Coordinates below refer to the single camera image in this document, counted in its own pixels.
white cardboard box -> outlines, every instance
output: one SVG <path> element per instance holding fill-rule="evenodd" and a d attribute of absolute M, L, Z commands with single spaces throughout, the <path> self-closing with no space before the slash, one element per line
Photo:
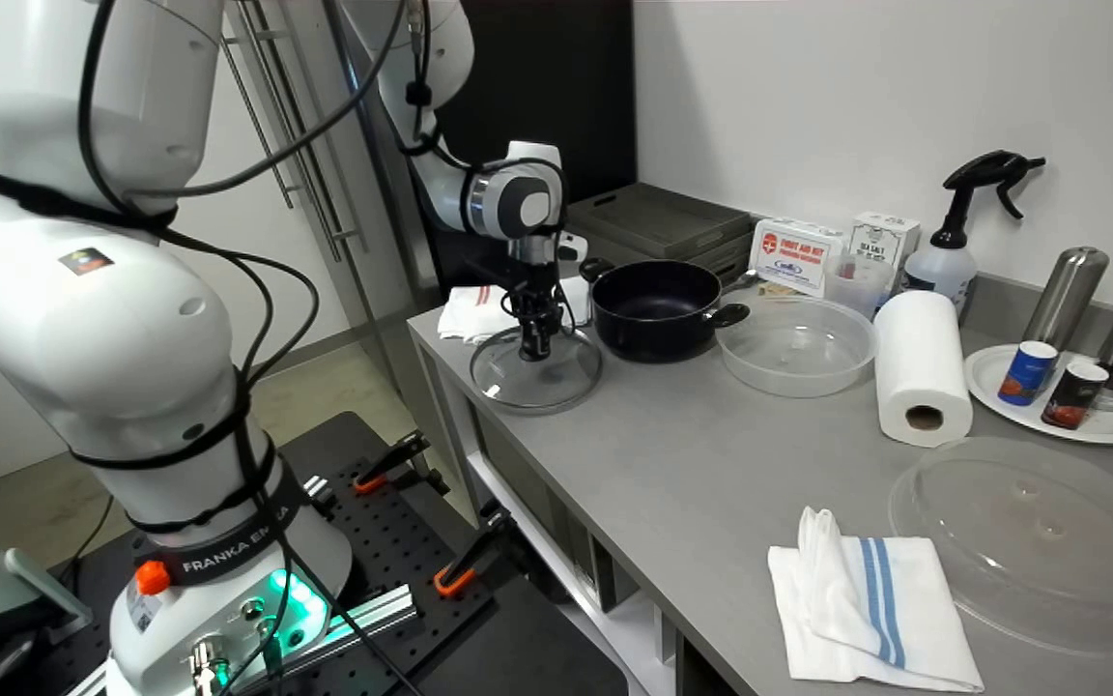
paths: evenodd
<path fill-rule="evenodd" d="M 837 230 L 818 230 L 790 216 L 760 216 L 755 225 L 751 272 L 797 295 L 824 299 L 837 252 L 841 252 Z"/>
<path fill-rule="evenodd" d="M 828 299 L 873 319 L 895 290 L 902 262 L 917 246 L 920 225 L 903 216 L 860 213 L 831 262 Z"/>

dish towel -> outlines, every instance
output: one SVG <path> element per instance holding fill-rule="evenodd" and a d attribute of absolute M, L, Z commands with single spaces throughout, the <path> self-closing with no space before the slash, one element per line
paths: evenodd
<path fill-rule="evenodd" d="M 803 512 L 797 549 L 768 549 L 792 682 L 884 682 L 983 691 L 965 631 L 927 536 L 837 536 Z"/>
<path fill-rule="evenodd" d="M 590 285 L 589 277 L 573 274 L 562 277 L 562 290 L 573 304 L 577 324 L 589 324 L 590 319 Z M 452 285 L 447 301 L 435 319 L 435 337 L 441 342 L 486 342 L 493 334 L 514 328 L 518 320 L 501 308 L 505 290 L 501 285 Z"/>

metal table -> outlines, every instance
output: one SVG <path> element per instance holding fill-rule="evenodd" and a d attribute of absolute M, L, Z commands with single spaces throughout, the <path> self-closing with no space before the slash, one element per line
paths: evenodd
<path fill-rule="evenodd" d="M 797 542 L 801 508 L 831 508 L 848 535 L 889 535 L 893 485 L 920 448 L 879 435 L 873 384 L 833 397 L 768 397 L 742 388 L 719 353 L 665 368 L 607 355 L 589 401 L 510 417 L 470 392 L 470 343 L 441 342 L 435 319 L 441 308 L 422 312 L 411 328 L 470 497 L 493 497 L 527 521 L 529 542 L 650 691 L 893 691 L 790 682 L 764 569 L 768 547 Z M 529 515 L 529 499 L 497 469 L 501 448 L 486 448 L 492 428 L 589 529 L 590 569 Z M 1049 441 L 979 405 L 974 439 L 983 435 L 1040 441 L 1113 477 L 1113 448 Z M 607 566 L 639 585 L 617 607 Z M 965 636 L 992 696 L 1113 691 L 1113 656 L 1054 655 L 970 615 Z"/>

black frying pan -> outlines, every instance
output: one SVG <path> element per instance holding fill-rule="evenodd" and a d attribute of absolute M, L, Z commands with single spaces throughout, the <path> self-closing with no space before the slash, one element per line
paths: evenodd
<path fill-rule="evenodd" d="M 746 304 L 719 304 L 719 277 L 693 262 L 582 262 L 600 342 L 639 365 L 705 353 Z"/>

white wall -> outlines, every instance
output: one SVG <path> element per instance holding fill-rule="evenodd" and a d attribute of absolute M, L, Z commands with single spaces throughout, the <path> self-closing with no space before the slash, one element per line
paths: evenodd
<path fill-rule="evenodd" d="M 198 178 L 215 178 L 254 163 L 264 151 L 251 134 L 251 121 L 241 106 L 241 94 L 227 74 L 215 79 L 210 155 Z M 258 252 L 307 272 L 323 299 L 323 308 L 307 343 L 323 342 L 348 328 L 348 319 L 334 295 L 328 272 L 316 254 L 316 244 L 299 210 L 282 207 L 282 195 L 269 178 L 258 178 L 243 190 L 187 200 L 176 230 L 225 246 Z M 236 355 L 243 355 L 251 328 L 258 320 L 258 301 L 249 283 L 236 277 L 225 262 L 192 259 L 192 267 L 225 295 L 236 320 Z M 303 290 L 278 283 L 278 320 L 294 324 L 303 312 Z M 62 453 L 62 441 L 27 411 L 27 401 L 0 378 L 0 477 L 33 462 Z"/>
<path fill-rule="evenodd" d="M 1045 285 L 1113 259 L 1113 0 L 632 0 L 640 178 L 841 225 L 936 230 L 942 178 L 992 149 L 1045 155 L 1011 225 L 979 195 L 983 272 Z M 1098 290 L 1113 304 L 1113 267 Z"/>

